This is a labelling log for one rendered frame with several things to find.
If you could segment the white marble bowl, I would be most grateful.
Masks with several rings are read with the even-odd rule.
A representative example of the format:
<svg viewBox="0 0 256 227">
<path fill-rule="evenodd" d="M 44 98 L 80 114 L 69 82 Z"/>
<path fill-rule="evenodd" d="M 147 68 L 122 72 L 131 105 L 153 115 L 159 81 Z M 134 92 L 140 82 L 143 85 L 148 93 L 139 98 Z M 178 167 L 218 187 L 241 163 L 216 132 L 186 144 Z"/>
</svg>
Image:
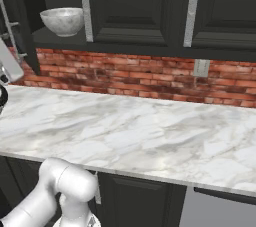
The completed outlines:
<svg viewBox="0 0 256 227">
<path fill-rule="evenodd" d="M 40 13 L 44 25 L 59 37 L 76 35 L 84 25 L 82 8 L 54 8 Z"/>
</svg>

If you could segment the dark open shelf unit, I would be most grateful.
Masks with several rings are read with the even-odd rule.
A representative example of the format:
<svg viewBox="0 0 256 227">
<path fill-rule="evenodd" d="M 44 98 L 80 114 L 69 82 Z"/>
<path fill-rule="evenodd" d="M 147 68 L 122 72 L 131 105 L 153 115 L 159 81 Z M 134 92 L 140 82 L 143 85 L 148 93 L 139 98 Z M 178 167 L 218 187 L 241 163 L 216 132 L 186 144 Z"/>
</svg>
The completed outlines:
<svg viewBox="0 0 256 227">
<path fill-rule="evenodd" d="M 6 0 L 12 20 L 18 21 L 14 34 L 18 39 L 18 49 L 26 53 L 25 61 L 36 73 L 40 65 L 36 49 L 78 49 L 85 42 L 81 31 L 83 26 L 71 22 L 72 31 L 66 36 L 58 36 L 50 29 L 50 24 L 43 18 L 50 13 L 54 18 L 58 11 L 77 10 L 82 12 L 82 0 Z"/>
</svg>

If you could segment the dark base cabinet door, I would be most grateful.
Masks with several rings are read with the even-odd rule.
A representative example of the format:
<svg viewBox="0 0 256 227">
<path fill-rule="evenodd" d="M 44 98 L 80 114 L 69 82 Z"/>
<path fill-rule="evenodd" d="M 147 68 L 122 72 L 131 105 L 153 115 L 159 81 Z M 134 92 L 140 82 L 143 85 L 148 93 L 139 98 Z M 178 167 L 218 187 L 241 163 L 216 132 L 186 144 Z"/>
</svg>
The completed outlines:
<svg viewBox="0 0 256 227">
<path fill-rule="evenodd" d="M 179 227 L 187 187 L 99 173 L 102 227 Z"/>
</svg>

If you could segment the grey dishwasher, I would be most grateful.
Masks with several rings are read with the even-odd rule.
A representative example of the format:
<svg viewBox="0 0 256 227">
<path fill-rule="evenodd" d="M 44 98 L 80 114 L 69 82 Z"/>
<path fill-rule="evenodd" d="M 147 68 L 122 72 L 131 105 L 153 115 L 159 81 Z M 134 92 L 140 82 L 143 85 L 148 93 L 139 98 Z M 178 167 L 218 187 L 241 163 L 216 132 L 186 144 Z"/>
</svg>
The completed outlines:
<svg viewBox="0 0 256 227">
<path fill-rule="evenodd" d="M 179 227 L 256 227 L 256 206 L 200 194 L 189 187 Z"/>
</svg>

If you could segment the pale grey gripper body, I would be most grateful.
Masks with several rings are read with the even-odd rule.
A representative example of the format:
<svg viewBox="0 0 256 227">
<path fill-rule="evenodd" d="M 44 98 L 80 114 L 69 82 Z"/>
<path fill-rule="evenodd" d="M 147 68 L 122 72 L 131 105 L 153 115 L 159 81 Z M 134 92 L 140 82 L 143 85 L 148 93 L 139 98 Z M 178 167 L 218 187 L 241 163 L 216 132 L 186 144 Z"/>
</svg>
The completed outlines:
<svg viewBox="0 0 256 227">
<path fill-rule="evenodd" d="M 0 83 L 12 83 L 21 79 L 24 71 L 0 39 Z"/>
</svg>

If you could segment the dark base cabinet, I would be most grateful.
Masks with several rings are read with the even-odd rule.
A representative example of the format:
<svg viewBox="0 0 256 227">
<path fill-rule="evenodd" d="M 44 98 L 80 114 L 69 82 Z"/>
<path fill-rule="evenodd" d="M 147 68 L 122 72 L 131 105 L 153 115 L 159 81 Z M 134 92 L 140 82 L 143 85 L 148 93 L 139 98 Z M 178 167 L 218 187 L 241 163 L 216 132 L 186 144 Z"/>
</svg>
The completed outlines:
<svg viewBox="0 0 256 227">
<path fill-rule="evenodd" d="M 0 156 L 0 218 L 35 187 L 41 162 Z"/>
</svg>

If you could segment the grey wall socket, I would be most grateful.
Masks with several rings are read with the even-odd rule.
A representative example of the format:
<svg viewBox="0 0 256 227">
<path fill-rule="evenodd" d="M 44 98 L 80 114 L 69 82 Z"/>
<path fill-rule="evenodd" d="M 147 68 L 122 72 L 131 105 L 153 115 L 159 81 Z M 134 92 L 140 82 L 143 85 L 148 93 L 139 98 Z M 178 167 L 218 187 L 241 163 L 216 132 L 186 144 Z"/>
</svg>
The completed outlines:
<svg viewBox="0 0 256 227">
<path fill-rule="evenodd" d="M 196 59 L 194 63 L 194 72 L 195 77 L 204 77 L 208 76 L 210 61 L 204 59 Z"/>
</svg>

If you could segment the grey metal wall rack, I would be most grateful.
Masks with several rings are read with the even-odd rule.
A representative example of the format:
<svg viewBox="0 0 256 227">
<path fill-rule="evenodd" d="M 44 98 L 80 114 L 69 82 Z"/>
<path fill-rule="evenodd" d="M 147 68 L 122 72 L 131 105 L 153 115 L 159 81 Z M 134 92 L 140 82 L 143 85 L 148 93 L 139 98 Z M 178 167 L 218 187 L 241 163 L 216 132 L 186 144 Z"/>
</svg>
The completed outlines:
<svg viewBox="0 0 256 227">
<path fill-rule="evenodd" d="M 9 36 L 11 44 L 14 48 L 14 52 L 15 52 L 15 56 L 17 58 L 17 61 L 21 64 L 22 61 L 23 61 L 23 58 L 27 56 L 27 53 L 20 53 L 18 51 L 16 41 L 15 41 L 15 37 L 14 37 L 14 33 L 12 31 L 12 28 L 19 25 L 19 22 L 11 22 L 9 20 L 4 0 L 0 0 L 0 7 L 1 7 L 1 10 L 2 10 L 2 13 L 3 13 L 6 28 L 8 30 L 8 32 L 6 34 L 4 34 L 4 36 L 7 36 L 7 35 Z"/>
</svg>

